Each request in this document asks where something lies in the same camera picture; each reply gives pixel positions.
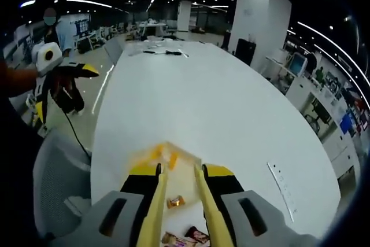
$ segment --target black cable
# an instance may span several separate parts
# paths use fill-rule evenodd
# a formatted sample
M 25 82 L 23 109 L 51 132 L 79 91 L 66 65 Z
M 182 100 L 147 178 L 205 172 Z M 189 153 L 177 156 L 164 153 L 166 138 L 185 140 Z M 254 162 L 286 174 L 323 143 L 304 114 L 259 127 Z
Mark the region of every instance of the black cable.
M 85 152 L 88 160 L 91 162 L 91 156 L 89 155 L 89 153 L 86 151 L 85 147 L 82 145 L 82 143 L 80 142 L 79 138 L 77 137 L 77 134 L 76 134 L 76 131 L 75 131 L 75 128 L 73 127 L 73 124 L 71 122 L 71 120 L 69 119 L 68 115 L 63 111 L 64 115 L 67 117 L 67 120 L 69 121 L 69 124 L 71 125 L 72 127 L 72 131 L 73 133 L 75 134 L 75 137 L 77 139 L 77 142 L 80 144 L 82 150 Z

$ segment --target white wall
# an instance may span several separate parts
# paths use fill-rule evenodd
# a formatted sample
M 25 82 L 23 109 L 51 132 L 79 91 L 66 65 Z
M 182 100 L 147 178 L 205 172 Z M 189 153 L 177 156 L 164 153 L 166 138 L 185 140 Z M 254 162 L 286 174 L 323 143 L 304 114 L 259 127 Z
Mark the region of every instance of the white wall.
M 60 17 L 61 20 L 67 21 L 71 24 L 72 33 L 73 35 L 77 34 L 76 24 L 74 24 L 75 21 L 78 20 L 89 20 L 90 14 L 66 14 L 64 16 Z
M 178 31 L 189 31 L 190 12 L 191 12 L 191 2 L 181 1 L 179 3 L 179 10 L 177 11 Z
M 265 57 L 284 46 L 289 25 L 289 0 L 237 0 L 229 51 L 235 51 L 239 38 L 257 44 L 251 67 L 264 68 Z
M 265 56 L 283 48 L 289 27 L 290 14 L 291 3 L 289 0 L 269 0 L 268 29 L 264 31 L 265 53 L 262 61 L 259 61 L 259 68 L 263 67 L 263 64 L 269 63 Z

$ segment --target black cabinet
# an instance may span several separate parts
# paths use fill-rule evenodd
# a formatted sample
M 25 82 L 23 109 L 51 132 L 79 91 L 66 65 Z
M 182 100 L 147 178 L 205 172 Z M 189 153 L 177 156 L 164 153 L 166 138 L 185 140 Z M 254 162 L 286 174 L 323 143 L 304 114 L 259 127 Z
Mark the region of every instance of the black cabinet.
M 239 39 L 238 45 L 236 46 L 235 57 L 242 60 L 245 64 L 250 66 L 255 50 L 256 50 L 255 43 L 248 42 L 247 40 L 244 39 Z

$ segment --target white cabinet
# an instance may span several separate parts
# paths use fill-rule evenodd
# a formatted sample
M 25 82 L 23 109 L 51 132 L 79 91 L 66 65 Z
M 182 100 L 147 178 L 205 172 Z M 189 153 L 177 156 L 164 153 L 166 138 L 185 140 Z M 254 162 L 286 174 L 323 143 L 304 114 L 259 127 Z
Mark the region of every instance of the white cabinet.
M 336 159 L 331 162 L 336 178 L 340 178 L 353 166 L 353 160 L 356 159 L 354 149 L 346 148 Z
M 295 108 L 301 111 L 308 99 L 310 91 L 311 86 L 305 82 L 304 78 L 295 78 L 285 96 Z
M 324 149 L 328 154 L 330 161 L 336 159 L 346 148 L 346 142 L 343 132 L 337 128 L 323 143 Z

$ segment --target computer monitor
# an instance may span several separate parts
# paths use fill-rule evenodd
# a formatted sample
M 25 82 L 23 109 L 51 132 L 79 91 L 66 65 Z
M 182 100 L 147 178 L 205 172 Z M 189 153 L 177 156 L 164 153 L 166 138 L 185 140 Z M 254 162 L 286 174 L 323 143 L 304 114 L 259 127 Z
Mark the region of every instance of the computer monitor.
M 306 68 L 307 58 L 300 53 L 294 53 L 291 57 L 288 69 L 297 76 L 301 76 Z

